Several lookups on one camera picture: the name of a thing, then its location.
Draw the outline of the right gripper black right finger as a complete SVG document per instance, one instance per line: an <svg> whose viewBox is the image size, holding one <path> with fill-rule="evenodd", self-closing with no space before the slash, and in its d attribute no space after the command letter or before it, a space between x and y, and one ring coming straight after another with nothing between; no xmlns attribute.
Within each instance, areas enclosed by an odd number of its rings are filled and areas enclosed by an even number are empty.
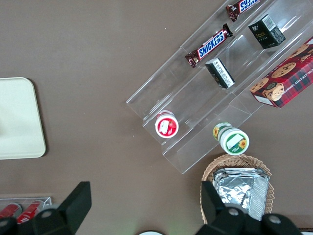
<svg viewBox="0 0 313 235"><path fill-rule="evenodd" d="M241 209L225 206L209 181L201 183L201 205L207 224L199 235L260 235L261 222L253 219Z"/></svg>

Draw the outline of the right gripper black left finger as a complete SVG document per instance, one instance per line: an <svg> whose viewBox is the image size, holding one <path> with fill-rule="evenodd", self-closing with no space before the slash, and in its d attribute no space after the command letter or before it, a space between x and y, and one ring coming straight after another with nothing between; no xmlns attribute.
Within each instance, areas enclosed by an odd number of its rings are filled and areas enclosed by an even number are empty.
<svg viewBox="0 0 313 235"><path fill-rule="evenodd" d="M33 219L34 234L74 235L91 205L90 182L80 182L58 208L46 209Z"/></svg>

